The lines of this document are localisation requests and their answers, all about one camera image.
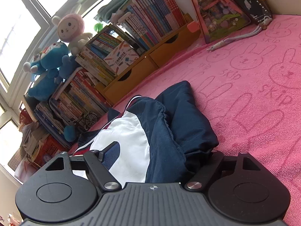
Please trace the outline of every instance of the folded clothing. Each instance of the folded clothing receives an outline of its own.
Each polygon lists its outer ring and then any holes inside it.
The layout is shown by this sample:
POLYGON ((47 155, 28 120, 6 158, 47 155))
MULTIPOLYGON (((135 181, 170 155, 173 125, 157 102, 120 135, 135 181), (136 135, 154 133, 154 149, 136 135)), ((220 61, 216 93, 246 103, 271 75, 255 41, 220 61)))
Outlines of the folded clothing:
POLYGON ((103 164, 126 182, 187 182, 208 160, 218 140, 196 108, 189 82, 179 82, 156 99, 135 96, 123 113, 101 129, 84 133, 74 155, 103 150, 117 141, 103 164))

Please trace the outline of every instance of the smartphone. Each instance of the smartphone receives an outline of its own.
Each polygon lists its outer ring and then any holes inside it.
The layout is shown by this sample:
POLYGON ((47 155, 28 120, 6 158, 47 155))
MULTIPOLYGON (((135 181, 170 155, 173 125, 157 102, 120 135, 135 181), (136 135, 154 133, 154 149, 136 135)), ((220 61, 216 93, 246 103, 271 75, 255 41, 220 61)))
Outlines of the smartphone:
POLYGON ((263 22, 264 16, 272 17, 268 7, 260 0, 234 0, 243 11, 255 21, 256 24, 263 22))

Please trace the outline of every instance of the wooden bookshelf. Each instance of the wooden bookshelf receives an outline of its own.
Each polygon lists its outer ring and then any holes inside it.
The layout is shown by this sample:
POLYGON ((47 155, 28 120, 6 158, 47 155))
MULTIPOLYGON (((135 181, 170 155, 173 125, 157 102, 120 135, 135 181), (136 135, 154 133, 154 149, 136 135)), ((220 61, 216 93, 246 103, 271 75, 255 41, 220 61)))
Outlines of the wooden bookshelf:
POLYGON ((130 92, 143 79, 159 67, 162 67, 175 53, 189 47, 199 38, 200 33, 200 30, 191 33, 186 25, 182 26, 141 55, 141 57, 116 77, 108 86, 105 87, 102 83, 99 83, 96 85, 96 89, 111 104, 117 103, 117 101, 130 92), (173 42, 167 43, 168 40, 177 35, 178 37, 173 42), (119 81, 130 70, 132 70, 130 76, 123 81, 119 81))

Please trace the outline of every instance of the pink towel fabric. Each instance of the pink towel fabric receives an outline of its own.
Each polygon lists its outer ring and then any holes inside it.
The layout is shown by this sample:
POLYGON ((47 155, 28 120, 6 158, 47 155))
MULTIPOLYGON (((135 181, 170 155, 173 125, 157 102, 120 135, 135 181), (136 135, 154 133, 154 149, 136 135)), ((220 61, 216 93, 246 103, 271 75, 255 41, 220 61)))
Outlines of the pink towel fabric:
POLYGON ((177 53, 115 109, 122 111, 136 94, 155 98, 189 81, 198 108, 217 134, 217 149, 226 155, 247 151, 258 159, 290 191, 285 222, 301 225, 301 16, 278 15, 254 37, 214 52, 206 51, 209 46, 198 40, 177 53))

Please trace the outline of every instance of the row of books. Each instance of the row of books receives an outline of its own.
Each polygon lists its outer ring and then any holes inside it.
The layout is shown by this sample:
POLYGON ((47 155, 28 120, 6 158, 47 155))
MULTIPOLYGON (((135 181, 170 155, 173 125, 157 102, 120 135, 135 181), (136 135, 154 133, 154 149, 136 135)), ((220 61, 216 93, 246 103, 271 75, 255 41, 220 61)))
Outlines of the row of books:
POLYGON ((71 144, 64 139, 64 127, 77 123, 82 130, 90 127, 85 123, 87 114, 97 119, 107 113, 111 105, 95 89, 99 81, 86 69, 79 67, 54 92, 48 103, 41 102, 34 110, 38 121, 64 147, 71 144))
POLYGON ((139 58, 144 52, 145 49, 133 37, 110 24, 83 47, 76 61, 104 86, 108 86, 132 60, 139 58))
POLYGON ((175 0, 130 0, 123 6, 118 23, 146 50, 186 24, 175 0))

